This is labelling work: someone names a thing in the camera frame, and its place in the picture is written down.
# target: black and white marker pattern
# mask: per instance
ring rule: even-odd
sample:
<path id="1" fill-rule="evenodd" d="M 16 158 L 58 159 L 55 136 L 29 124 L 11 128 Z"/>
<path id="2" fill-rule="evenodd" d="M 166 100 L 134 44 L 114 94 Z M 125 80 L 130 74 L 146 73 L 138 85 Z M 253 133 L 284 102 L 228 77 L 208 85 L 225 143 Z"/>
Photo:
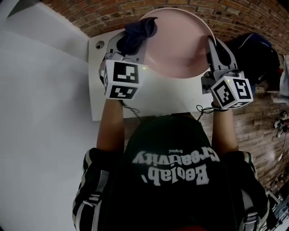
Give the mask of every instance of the black and white marker pattern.
<path id="1" fill-rule="evenodd" d="M 129 63 L 114 63 L 113 81 L 139 83 L 138 66 Z"/>
<path id="2" fill-rule="evenodd" d="M 104 83 L 105 93 L 107 93 L 107 85 L 108 85 L 108 79 L 107 79 L 107 66 L 105 66 L 105 68 L 104 68 L 103 83 Z"/>
<path id="3" fill-rule="evenodd" d="M 235 100 L 234 95 L 231 93 L 229 87 L 223 80 L 220 84 L 214 88 L 214 93 L 219 99 L 222 107 L 228 105 Z"/>
<path id="4" fill-rule="evenodd" d="M 109 97 L 117 99 L 132 99 L 136 90 L 137 88 L 134 87 L 113 85 Z"/>
<path id="5" fill-rule="evenodd" d="M 244 79 L 233 79 L 239 99 L 252 99 L 249 86 Z"/>
<path id="6" fill-rule="evenodd" d="M 238 102 L 238 103 L 235 103 L 234 105 L 228 107 L 227 109 L 234 109 L 234 108 L 239 108 L 239 107 L 242 107 L 244 106 L 245 104 L 248 104 L 249 102 Z"/>

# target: wristband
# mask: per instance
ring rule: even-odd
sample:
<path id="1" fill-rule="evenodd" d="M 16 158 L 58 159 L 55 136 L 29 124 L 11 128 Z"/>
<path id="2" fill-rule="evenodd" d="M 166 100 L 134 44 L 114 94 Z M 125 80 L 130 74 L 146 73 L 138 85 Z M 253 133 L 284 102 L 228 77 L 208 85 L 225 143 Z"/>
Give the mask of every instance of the wristband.
<path id="1" fill-rule="evenodd" d="M 223 112 L 223 111 L 227 111 L 227 110 L 228 110 L 228 109 L 221 109 L 221 107 L 216 106 L 216 105 L 214 104 L 214 102 L 211 103 L 211 106 L 212 106 L 212 108 L 214 109 L 214 111 Z"/>

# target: white tabletop surface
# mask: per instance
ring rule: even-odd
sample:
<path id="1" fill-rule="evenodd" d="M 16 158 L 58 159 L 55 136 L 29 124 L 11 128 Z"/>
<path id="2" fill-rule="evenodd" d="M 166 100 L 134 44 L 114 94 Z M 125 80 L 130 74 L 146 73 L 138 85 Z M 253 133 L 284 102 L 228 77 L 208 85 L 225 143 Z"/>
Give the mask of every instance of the white tabletop surface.
<path id="1" fill-rule="evenodd" d="M 105 103 L 104 86 L 99 78 L 98 69 L 106 54 L 107 44 L 111 38 L 123 30 L 98 35 L 89 40 L 89 91 L 93 121 L 101 120 Z M 102 49 L 97 50 L 98 41 L 104 41 Z M 211 94 L 203 94 L 201 76 L 189 79 L 173 79 L 163 77 L 153 70 L 144 81 L 133 101 L 125 103 L 140 111 L 139 116 L 156 116 L 172 113 L 197 111 L 196 105 L 210 107 L 213 101 Z M 124 118 L 135 117 L 128 109 L 124 109 Z"/>

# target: pink bowl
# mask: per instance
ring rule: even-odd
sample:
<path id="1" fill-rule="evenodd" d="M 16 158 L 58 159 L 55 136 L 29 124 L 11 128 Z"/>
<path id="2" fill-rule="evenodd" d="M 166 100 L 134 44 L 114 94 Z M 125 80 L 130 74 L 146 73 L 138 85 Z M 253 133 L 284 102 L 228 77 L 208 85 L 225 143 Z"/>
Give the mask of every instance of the pink bowl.
<path id="1" fill-rule="evenodd" d="M 156 9 L 142 18 L 147 17 L 158 17 L 158 31 L 147 40 L 144 64 L 178 79 L 192 78 L 208 69 L 205 38 L 214 35 L 202 19 L 176 8 Z"/>

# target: person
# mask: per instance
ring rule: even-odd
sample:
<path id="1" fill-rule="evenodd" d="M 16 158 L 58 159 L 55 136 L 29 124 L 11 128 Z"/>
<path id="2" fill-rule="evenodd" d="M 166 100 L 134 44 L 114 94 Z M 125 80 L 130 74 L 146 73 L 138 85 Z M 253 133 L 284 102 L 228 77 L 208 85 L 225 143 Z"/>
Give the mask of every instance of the person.
<path id="1" fill-rule="evenodd" d="M 200 122 L 165 115 L 142 123 L 124 151 L 123 106 L 107 99 L 73 202 L 76 230 L 261 228 L 269 202 L 251 154 L 238 149 L 232 110 L 212 106 L 212 145 Z"/>

